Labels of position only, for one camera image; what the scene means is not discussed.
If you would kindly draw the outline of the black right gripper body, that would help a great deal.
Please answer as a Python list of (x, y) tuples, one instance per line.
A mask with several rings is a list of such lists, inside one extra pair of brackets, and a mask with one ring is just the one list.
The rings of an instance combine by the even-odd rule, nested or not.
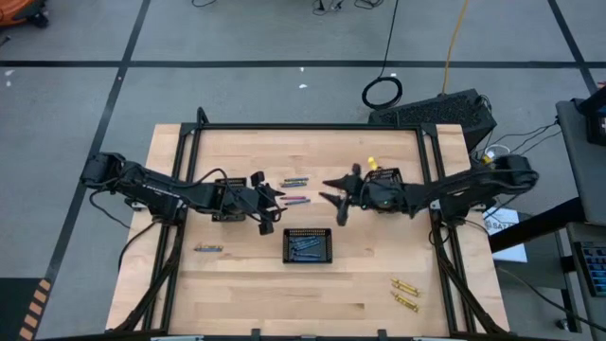
[(337, 224), (344, 226), (348, 220), (348, 209), (358, 206), (362, 210), (374, 210), (379, 213), (406, 212), (404, 183), (398, 168), (377, 168), (361, 176), (359, 164), (352, 166), (350, 188), (341, 189), (345, 196), (342, 207), (337, 208)]

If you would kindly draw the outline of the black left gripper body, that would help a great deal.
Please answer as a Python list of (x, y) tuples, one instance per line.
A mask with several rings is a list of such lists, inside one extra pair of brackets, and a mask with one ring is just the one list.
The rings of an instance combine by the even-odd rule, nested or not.
[(257, 171), (250, 177), (252, 187), (246, 186), (246, 178), (220, 179), (223, 185), (222, 215), (244, 215), (258, 222), (259, 234), (269, 235), (274, 232), (274, 222), (267, 219), (265, 209), (275, 205), (275, 198), (263, 195), (258, 187), (265, 183), (263, 171)]

